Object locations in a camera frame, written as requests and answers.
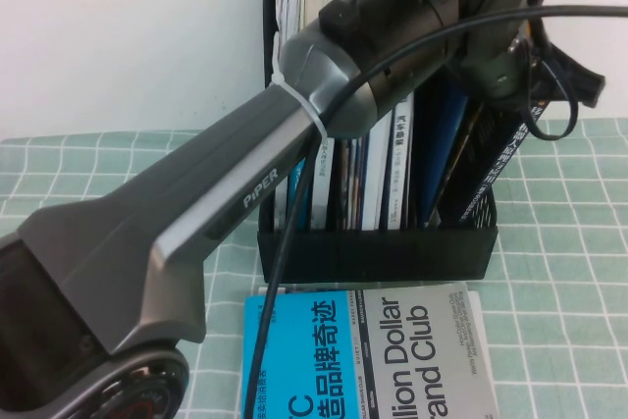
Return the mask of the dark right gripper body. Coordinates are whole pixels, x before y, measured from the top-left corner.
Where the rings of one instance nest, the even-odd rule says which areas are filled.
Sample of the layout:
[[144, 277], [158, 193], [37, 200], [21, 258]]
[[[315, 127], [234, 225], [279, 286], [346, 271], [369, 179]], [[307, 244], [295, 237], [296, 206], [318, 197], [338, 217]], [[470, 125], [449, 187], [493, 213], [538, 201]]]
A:
[[509, 100], [520, 92], [527, 76], [524, 48], [528, 45], [527, 21], [469, 29], [462, 34], [449, 72], [474, 100]]

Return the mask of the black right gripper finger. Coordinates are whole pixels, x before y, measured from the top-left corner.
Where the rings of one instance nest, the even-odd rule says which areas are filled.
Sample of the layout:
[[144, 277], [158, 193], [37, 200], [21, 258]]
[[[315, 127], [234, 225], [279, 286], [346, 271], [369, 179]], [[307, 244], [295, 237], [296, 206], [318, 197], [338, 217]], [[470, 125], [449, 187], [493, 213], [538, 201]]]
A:
[[533, 72], [533, 101], [566, 102], [561, 84], [571, 87], [578, 102], [596, 108], [605, 88], [605, 77], [590, 71], [552, 43], [533, 41], [538, 65]]

